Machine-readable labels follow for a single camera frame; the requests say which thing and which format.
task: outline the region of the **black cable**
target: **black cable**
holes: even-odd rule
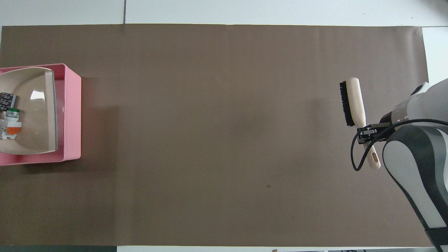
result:
[[[408,123],[413,123],[413,122],[432,122],[432,123],[436,123],[436,124],[441,124],[441,125],[445,125],[448,126],[448,122],[445,121],[439,121],[439,120],[434,120],[434,119],[413,119],[413,120],[408,120],[408,121],[404,121],[404,122],[399,122],[393,125],[390,125],[389,127],[387,127],[386,129],[384,129],[383,131],[381,131],[378,135],[376,135],[372,141],[370,142],[369,146],[367,146],[364,154],[362,155],[361,161],[359,162],[359,166],[356,167],[355,165],[355,161],[353,160],[353,147],[355,145],[355,141],[356,138],[358,138],[359,134],[361,133],[361,131],[366,130],[367,128],[369,128],[371,125],[367,125],[366,127],[363,127],[361,130],[359,130],[356,134],[355,137],[353,137],[353,141],[352,141],[352,146],[350,148],[350,157],[352,159],[352,165],[353,165],[353,169],[355,169],[355,171],[359,171],[361,170],[362,165],[364,164],[364,161],[366,160],[367,155],[369,154],[369,150],[370,148],[372,148],[373,144],[375,142],[377,142],[380,138],[382,138],[386,133],[388,133],[389,131],[395,129],[398,126],[404,125],[404,124],[408,124]]]

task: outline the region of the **cleaning brush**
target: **cleaning brush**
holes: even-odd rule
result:
[[[361,85],[357,78],[348,78],[346,81],[339,83],[340,95],[342,98],[342,108],[345,114],[345,122],[348,126],[362,128],[366,126],[366,112],[364,111],[364,103],[362,102]],[[381,164],[375,147],[370,148],[367,160],[372,169],[379,169]]]

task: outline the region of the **brown paper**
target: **brown paper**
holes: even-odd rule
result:
[[[82,157],[0,168],[1,244],[431,245],[351,167],[339,93],[358,77],[377,123],[427,81],[421,28],[15,26],[0,50],[82,76]]]

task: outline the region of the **pink box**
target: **pink box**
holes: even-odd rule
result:
[[[12,155],[0,152],[0,165],[62,162],[81,157],[81,77],[65,64],[31,65],[53,70],[55,76],[58,148],[54,152]],[[31,66],[0,68],[0,74]]]

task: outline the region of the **black bristles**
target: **black bristles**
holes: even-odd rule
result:
[[[345,114],[345,122],[347,126],[354,126],[355,122],[353,122],[352,113],[350,112],[350,103],[349,103],[349,95],[347,93],[347,83],[341,82],[340,86],[340,96],[342,98],[342,108]]]

